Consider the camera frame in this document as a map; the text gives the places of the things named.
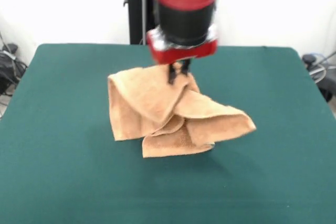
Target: table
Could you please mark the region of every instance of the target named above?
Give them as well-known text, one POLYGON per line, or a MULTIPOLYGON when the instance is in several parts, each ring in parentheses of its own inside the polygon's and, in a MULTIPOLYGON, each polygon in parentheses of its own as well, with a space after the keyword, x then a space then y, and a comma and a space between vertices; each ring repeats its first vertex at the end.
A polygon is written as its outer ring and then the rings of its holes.
POLYGON ((38 48, 0 122, 0 223, 336 223, 336 123, 294 50, 192 63, 258 129, 191 156, 113 139, 107 76, 151 64, 145 46, 38 48))

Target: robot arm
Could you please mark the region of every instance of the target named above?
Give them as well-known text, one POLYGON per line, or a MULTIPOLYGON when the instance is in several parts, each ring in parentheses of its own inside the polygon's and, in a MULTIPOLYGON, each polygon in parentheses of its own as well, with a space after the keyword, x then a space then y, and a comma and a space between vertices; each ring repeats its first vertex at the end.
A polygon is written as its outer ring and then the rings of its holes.
POLYGON ((212 17, 216 0, 156 0, 159 25, 148 31, 151 54, 158 64, 170 64, 169 83, 176 73, 172 64, 185 60, 187 74, 191 58, 216 51, 217 39, 212 17))

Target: towel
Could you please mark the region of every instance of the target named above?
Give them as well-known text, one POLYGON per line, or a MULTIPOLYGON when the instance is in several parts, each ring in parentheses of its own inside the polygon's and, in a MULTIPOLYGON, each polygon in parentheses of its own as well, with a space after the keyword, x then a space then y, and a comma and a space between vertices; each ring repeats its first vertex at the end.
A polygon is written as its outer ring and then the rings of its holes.
POLYGON ((108 76, 116 141, 143 138, 143 157, 165 157, 206 152, 256 129, 244 111, 201 94, 192 74, 178 74, 170 85, 167 72, 168 65, 156 65, 108 76))

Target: black stand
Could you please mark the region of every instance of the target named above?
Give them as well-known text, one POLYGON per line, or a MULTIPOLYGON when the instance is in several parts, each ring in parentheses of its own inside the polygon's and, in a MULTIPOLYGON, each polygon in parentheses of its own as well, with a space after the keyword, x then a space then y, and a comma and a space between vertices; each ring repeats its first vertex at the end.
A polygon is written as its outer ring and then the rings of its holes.
MULTIPOLYGON (((143 42, 142 0, 128 0, 130 44, 143 42)), ((146 0, 146 31, 155 28, 153 0, 146 0)))

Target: floor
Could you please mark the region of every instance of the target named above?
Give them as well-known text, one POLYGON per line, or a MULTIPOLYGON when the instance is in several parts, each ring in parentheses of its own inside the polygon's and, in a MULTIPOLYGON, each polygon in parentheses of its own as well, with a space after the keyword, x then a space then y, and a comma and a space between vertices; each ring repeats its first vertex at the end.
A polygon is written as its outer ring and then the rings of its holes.
MULTIPOLYGON (((9 104, 11 98, 7 96, 0 96, 0 119, 1 116, 5 113, 7 106, 5 104, 9 104)), ((329 102, 329 106, 331 110, 333 111, 333 114, 336 118, 336 97, 333 97, 331 101, 329 102)))

